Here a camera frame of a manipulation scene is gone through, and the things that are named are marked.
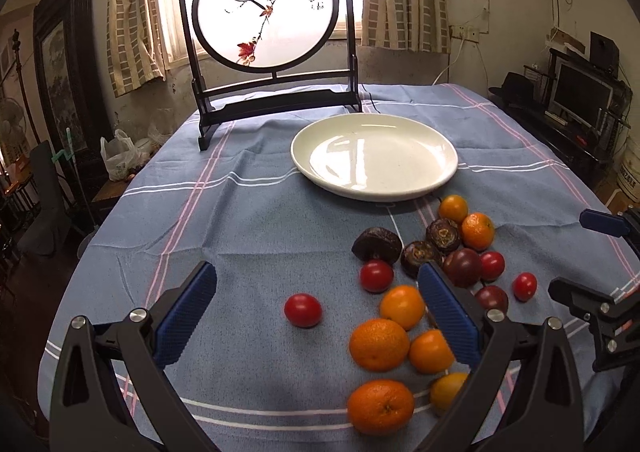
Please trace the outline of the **red cherry tomato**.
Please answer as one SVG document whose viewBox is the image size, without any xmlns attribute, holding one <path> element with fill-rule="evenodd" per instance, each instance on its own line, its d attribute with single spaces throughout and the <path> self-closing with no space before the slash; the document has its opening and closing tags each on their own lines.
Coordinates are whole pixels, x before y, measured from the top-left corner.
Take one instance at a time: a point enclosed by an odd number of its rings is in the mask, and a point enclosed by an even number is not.
<svg viewBox="0 0 640 452">
<path fill-rule="evenodd" d="M 359 272 L 360 285 L 369 293 L 383 293 L 394 281 L 393 267 L 381 259 L 365 263 Z"/>
<path fill-rule="evenodd" d="M 488 251 L 480 255 L 480 279 L 484 282 L 495 282 L 506 269 L 504 257 L 496 251 Z"/>
<path fill-rule="evenodd" d="M 530 301 L 535 296 L 537 287 L 537 278 L 530 272 L 520 273 L 512 282 L 513 295 L 521 303 Z"/>
<path fill-rule="evenodd" d="M 322 320 L 322 306 L 317 298 L 306 293 L 290 296 L 284 304 L 284 314 L 294 327 L 310 329 Z"/>
</svg>

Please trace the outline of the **dark red plum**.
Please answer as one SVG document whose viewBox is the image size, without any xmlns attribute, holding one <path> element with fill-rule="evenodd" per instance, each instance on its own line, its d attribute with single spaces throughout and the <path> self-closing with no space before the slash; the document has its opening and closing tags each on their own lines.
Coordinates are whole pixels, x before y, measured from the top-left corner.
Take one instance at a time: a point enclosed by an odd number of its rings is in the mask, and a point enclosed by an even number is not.
<svg viewBox="0 0 640 452">
<path fill-rule="evenodd" d="M 508 312 L 509 297 L 506 292 L 495 285 L 486 285 L 474 294 L 475 299 L 484 310 L 497 309 L 503 313 Z"/>
<path fill-rule="evenodd" d="M 482 275 L 480 255 L 471 249 L 456 250 L 446 257 L 442 270 L 455 287 L 469 289 Z"/>
</svg>

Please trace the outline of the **yellow green fruit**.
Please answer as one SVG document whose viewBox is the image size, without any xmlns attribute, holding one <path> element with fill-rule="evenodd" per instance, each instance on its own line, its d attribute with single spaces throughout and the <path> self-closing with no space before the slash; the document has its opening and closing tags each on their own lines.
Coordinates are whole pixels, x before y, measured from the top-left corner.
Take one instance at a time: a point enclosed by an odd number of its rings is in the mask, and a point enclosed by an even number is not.
<svg viewBox="0 0 640 452">
<path fill-rule="evenodd" d="M 448 411 L 468 376 L 469 374 L 465 372 L 452 372 L 431 383 L 428 397 L 430 397 L 431 408 L 438 416 Z"/>
</svg>

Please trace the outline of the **smooth orange fruit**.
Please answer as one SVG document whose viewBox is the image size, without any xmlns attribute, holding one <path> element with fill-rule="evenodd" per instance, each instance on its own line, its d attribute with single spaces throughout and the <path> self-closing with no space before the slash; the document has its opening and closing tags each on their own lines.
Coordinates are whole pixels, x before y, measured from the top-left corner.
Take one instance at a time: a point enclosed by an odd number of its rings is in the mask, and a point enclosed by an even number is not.
<svg viewBox="0 0 640 452">
<path fill-rule="evenodd" d="M 383 319 L 398 323 L 405 331 L 418 325 L 426 313 L 424 300 L 416 287 L 399 285 L 389 290 L 378 306 Z"/>
<path fill-rule="evenodd" d="M 409 361 L 421 374 L 444 372 L 454 364 L 454 354 L 439 330 L 428 330 L 411 342 Z"/>
</svg>

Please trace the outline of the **large mandarin orange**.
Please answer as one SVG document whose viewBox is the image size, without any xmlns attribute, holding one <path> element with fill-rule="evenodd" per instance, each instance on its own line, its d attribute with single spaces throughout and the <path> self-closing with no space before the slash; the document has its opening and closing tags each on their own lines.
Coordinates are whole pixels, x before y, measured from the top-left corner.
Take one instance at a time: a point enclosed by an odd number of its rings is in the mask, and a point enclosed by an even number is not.
<svg viewBox="0 0 640 452">
<path fill-rule="evenodd" d="M 404 428 L 413 416 L 412 392 L 397 380 L 371 380 L 347 400 L 349 423 L 363 435 L 383 437 Z"/>
</svg>

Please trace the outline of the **white plastic bucket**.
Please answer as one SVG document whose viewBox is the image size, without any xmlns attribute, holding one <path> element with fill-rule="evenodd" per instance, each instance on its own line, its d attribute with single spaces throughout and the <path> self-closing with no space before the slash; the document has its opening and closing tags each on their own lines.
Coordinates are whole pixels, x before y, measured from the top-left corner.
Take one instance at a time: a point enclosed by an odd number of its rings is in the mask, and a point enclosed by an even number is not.
<svg viewBox="0 0 640 452">
<path fill-rule="evenodd" d="M 640 200 L 640 151 L 638 142 L 628 137 L 617 173 L 617 185 L 632 202 Z"/>
</svg>

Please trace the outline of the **computer monitor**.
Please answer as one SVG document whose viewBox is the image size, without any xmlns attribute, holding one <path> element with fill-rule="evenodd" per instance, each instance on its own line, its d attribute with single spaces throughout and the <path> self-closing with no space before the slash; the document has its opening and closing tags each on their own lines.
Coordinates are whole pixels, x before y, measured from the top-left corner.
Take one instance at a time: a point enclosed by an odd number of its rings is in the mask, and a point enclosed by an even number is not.
<svg viewBox="0 0 640 452">
<path fill-rule="evenodd" d="M 613 98 L 613 86 L 578 68 L 573 62 L 556 61 L 550 105 L 573 120 L 600 131 L 603 116 Z"/>
</svg>

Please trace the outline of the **dark passion fruit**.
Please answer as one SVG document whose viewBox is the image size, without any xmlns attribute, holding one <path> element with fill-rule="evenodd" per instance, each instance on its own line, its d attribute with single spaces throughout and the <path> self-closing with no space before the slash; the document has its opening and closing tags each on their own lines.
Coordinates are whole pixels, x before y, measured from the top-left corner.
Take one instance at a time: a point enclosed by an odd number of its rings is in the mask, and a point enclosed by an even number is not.
<svg viewBox="0 0 640 452">
<path fill-rule="evenodd" d="M 413 241 L 406 245 L 400 255 L 400 265 L 405 274 L 413 280 L 418 279 L 422 265 L 434 261 L 439 266 L 444 257 L 430 241 Z"/>
<path fill-rule="evenodd" d="M 428 225 L 425 238 L 434 244 L 440 253 L 448 255 L 461 245 L 461 235 L 458 224 L 448 218 L 437 218 Z"/>
</svg>

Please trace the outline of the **wrinkled passion fruit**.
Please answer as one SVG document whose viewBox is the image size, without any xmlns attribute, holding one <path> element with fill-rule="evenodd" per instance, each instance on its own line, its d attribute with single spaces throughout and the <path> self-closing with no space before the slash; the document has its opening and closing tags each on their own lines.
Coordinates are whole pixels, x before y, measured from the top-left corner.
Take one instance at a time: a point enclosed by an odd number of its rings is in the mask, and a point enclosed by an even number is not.
<svg viewBox="0 0 640 452">
<path fill-rule="evenodd" d="M 363 230 L 352 243 L 352 253 L 360 261 L 379 259 L 389 265 L 398 261 L 403 248 L 398 235 L 383 227 Z"/>
</svg>

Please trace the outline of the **blue striped tablecloth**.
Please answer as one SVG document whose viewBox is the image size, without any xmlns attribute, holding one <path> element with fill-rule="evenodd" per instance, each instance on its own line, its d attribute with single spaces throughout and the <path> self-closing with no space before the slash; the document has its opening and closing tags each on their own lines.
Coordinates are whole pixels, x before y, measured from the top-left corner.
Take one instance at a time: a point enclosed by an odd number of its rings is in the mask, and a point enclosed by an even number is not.
<svg viewBox="0 0 640 452">
<path fill-rule="evenodd" d="M 557 277 L 615 297 L 639 283 L 629 246 L 582 228 L 598 209 L 590 189 L 531 134 L 486 98 L 454 84 L 370 85 L 369 111 L 434 127 L 456 147 L 460 164 L 442 188 L 459 194 L 496 227 L 506 259 L 502 287 L 522 272 L 535 297 L 512 302 L 514 321 L 562 320 L 572 344 L 592 427 L 614 397 L 620 371 L 594 373 L 587 325 L 548 297 Z M 38 374 L 48 409 L 63 339 L 74 316 L 114 322 L 179 285 L 201 261 L 217 271 L 217 292 L 179 361 L 166 373 L 184 404 L 225 451 L 411 451 L 436 423 L 431 379 L 408 364 L 392 372 L 416 398 L 410 423 L 387 438 L 350 426 L 350 393 L 371 380 L 348 351 L 354 328 L 378 315 L 378 296 L 360 287 L 352 243 L 369 227 L 411 242 L 424 235 L 440 197 L 391 205 L 337 197 L 300 174 L 293 137 L 326 116 L 311 110 L 221 126 L 198 149 L 198 122 L 187 120 L 134 179 L 93 238 L 68 283 Z M 322 320 L 288 322 L 286 300 L 318 299 Z"/>
</svg>

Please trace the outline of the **white ceramic plate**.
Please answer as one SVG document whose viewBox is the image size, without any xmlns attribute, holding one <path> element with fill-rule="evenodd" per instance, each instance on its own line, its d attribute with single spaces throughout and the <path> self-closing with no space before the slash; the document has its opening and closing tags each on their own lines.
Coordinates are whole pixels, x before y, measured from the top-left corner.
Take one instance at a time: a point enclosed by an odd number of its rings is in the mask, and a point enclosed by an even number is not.
<svg viewBox="0 0 640 452">
<path fill-rule="evenodd" d="M 293 163 L 318 187 L 343 198 L 395 203 L 423 197 L 456 174 L 454 145 L 435 128 L 402 116 L 349 113 L 301 129 Z"/>
</svg>

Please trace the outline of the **white plastic bag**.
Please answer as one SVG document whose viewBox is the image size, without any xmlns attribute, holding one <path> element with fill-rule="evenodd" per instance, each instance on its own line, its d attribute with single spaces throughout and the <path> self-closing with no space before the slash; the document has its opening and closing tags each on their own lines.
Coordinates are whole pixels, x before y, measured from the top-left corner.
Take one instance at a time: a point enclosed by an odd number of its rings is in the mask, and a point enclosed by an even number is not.
<svg viewBox="0 0 640 452">
<path fill-rule="evenodd" d="M 100 138 L 100 154 L 111 181 L 125 180 L 151 159 L 149 151 L 140 149 L 122 130 L 116 128 L 111 140 Z"/>
</svg>

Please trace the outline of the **dark framed painting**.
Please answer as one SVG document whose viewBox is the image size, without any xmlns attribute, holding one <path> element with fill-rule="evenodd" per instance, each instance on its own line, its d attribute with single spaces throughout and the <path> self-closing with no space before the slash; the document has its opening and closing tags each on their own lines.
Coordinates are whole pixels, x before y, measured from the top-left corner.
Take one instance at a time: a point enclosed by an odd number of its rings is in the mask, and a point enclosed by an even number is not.
<svg viewBox="0 0 640 452">
<path fill-rule="evenodd" d="M 40 0 L 34 10 L 40 104 L 55 148 L 99 152 L 112 136 L 94 46 L 92 0 Z"/>
</svg>

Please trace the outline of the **left checked curtain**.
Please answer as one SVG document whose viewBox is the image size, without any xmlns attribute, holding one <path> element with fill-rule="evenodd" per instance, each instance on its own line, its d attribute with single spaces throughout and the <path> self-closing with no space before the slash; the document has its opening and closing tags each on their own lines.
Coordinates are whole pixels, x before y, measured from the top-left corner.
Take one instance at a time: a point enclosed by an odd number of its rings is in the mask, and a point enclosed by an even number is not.
<svg viewBox="0 0 640 452">
<path fill-rule="evenodd" d="M 106 60 L 115 97 L 163 79 L 166 64 L 157 0 L 107 0 Z"/>
</svg>

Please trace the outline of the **bird painting screen stand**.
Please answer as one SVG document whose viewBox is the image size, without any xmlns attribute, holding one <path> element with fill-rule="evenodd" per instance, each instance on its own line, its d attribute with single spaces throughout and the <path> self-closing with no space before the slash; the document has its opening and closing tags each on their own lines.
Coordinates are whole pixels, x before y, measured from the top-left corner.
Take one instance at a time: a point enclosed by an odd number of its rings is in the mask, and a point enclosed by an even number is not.
<svg viewBox="0 0 640 452">
<path fill-rule="evenodd" d="M 178 0 L 198 146 L 224 123 L 361 111 L 354 0 Z"/>
</svg>

